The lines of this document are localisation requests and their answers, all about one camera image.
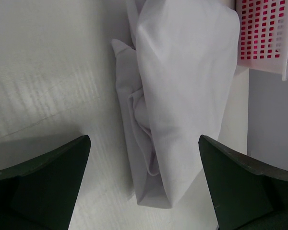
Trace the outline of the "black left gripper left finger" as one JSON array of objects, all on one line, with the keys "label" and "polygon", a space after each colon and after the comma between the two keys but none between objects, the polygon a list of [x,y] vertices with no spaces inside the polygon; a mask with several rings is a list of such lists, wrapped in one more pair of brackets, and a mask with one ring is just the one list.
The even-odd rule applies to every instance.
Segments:
[{"label": "black left gripper left finger", "polygon": [[91,148],[88,135],[0,170],[0,230],[66,230]]}]

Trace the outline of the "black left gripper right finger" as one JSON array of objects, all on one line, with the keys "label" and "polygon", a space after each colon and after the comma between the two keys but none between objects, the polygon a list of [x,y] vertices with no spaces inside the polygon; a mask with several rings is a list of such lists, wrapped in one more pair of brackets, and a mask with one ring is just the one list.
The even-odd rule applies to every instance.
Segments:
[{"label": "black left gripper right finger", "polygon": [[220,230],[288,230],[288,171],[205,135],[198,144]]}]

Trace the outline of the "white t shirt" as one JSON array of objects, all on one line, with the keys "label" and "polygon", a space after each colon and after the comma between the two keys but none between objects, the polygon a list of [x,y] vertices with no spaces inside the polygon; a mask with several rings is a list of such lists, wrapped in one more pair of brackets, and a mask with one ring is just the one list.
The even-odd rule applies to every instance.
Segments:
[{"label": "white t shirt", "polygon": [[116,92],[137,204],[169,209],[217,139],[237,65],[240,22],[218,0],[126,1],[132,46],[114,39]]}]

